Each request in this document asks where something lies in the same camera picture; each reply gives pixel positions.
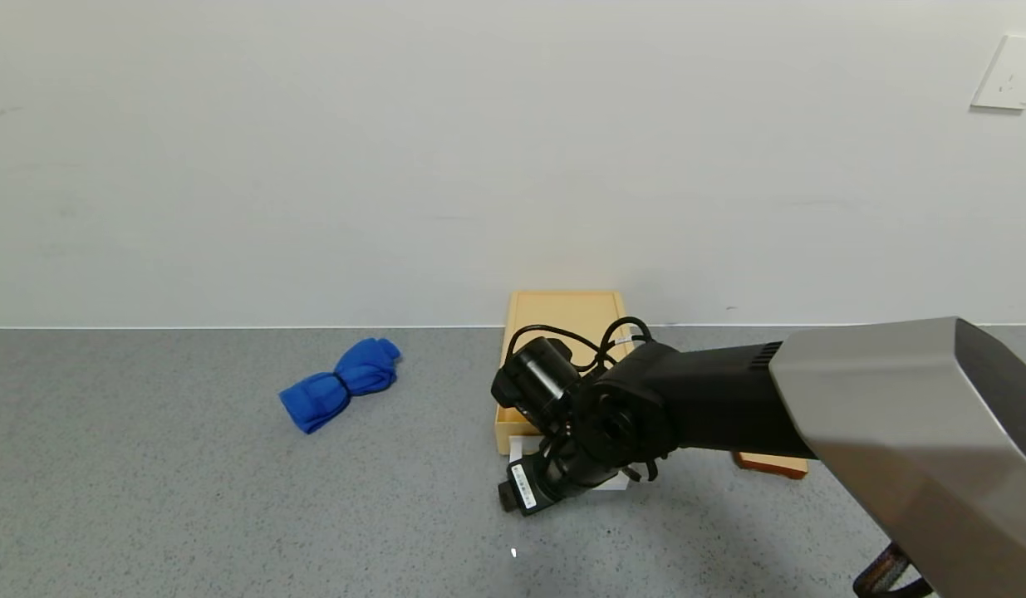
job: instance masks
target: wall socket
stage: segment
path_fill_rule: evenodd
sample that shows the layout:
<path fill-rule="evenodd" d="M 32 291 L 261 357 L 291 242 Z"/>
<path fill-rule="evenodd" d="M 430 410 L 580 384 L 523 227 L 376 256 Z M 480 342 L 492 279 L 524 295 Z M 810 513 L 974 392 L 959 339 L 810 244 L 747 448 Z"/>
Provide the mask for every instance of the wall socket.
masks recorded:
<path fill-rule="evenodd" d="M 1026 109 L 1026 37 L 1005 35 L 999 41 L 972 106 Z"/>

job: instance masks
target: folded towel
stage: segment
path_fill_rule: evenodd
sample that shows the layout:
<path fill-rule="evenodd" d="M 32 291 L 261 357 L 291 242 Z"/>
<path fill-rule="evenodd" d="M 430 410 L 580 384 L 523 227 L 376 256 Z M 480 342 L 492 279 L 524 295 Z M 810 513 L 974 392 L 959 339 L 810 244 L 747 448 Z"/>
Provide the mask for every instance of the folded towel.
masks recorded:
<path fill-rule="evenodd" d="M 402 356 L 387 338 L 365 338 L 350 348 L 334 364 L 333 372 L 311 375 L 280 393 L 291 421 L 307 434 L 339 415 L 350 398 L 377 393 L 391 386 L 395 360 Z"/>

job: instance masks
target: label sticker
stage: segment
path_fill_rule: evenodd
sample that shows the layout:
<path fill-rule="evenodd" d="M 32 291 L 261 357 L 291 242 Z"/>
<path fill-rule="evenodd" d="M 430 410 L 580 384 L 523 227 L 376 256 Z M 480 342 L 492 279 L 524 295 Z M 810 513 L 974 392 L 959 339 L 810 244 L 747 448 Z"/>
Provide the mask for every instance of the label sticker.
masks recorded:
<path fill-rule="evenodd" d="M 534 509 L 536 505 L 535 492 L 530 491 L 530 484 L 527 483 L 527 474 L 523 473 L 523 465 L 517 463 L 513 466 L 513 479 L 516 480 L 516 488 L 520 491 L 520 499 L 523 499 L 524 509 Z"/>

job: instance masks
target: small wooden block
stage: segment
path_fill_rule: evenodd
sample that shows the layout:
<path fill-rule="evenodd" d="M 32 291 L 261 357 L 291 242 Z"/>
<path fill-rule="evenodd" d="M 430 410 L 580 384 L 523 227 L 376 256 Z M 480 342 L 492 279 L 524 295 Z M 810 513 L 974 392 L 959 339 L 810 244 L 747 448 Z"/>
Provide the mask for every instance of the small wooden block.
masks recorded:
<path fill-rule="evenodd" d="M 786 476 L 791 480 L 800 480 L 808 474 L 808 460 L 795 456 L 775 456 L 774 454 L 758 454 L 755 451 L 736 451 L 734 462 L 741 469 L 752 469 L 766 474 Z"/>
<path fill-rule="evenodd" d="M 502 342 L 501 363 L 505 362 L 505 352 L 509 348 L 509 340 L 517 329 L 531 323 L 548 323 L 557 328 L 600 343 L 604 329 L 617 318 L 627 315 L 623 311 L 623 298 L 615 290 L 598 291 L 544 291 L 521 290 L 513 292 L 509 298 L 509 318 L 505 323 L 505 337 Z M 627 327 L 617 330 L 615 337 L 627 336 Z M 517 341 L 517 349 L 528 341 L 539 336 L 557 336 L 548 332 L 526 332 Z M 573 350 L 573 363 L 586 364 L 593 360 L 592 349 L 569 338 L 561 338 Z M 608 353 L 616 360 L 621 360 L 631 351 L 630 344 L 617 345 Z M 509 454 L 509 436 L 537 436 L 539 431 L 527 423 L 515 408 L 498 406 L 495 413 L 495 439 L 498 440 L 498 452 Z"/>

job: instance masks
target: speckled floor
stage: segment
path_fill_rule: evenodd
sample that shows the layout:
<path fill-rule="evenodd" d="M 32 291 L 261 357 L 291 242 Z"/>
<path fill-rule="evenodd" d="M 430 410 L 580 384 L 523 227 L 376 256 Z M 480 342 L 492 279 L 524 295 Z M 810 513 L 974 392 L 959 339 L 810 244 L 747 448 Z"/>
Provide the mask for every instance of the speckled floor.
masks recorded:
<path fill-rule="evenodd" d="M 992 332 L 1026 360 L 1026 329 Z M 786 333 L 658 330 L 684 349 Z M 299 432 L 277 391 L 377 334 L 403 350 L 399 382 Z M 0 330 L 0 598 L 831 598 L 884 547 L 823 467 L 791 482 L 718 451 L 677 451 L 626 492 L 503 513 L 501 336 Z"/>

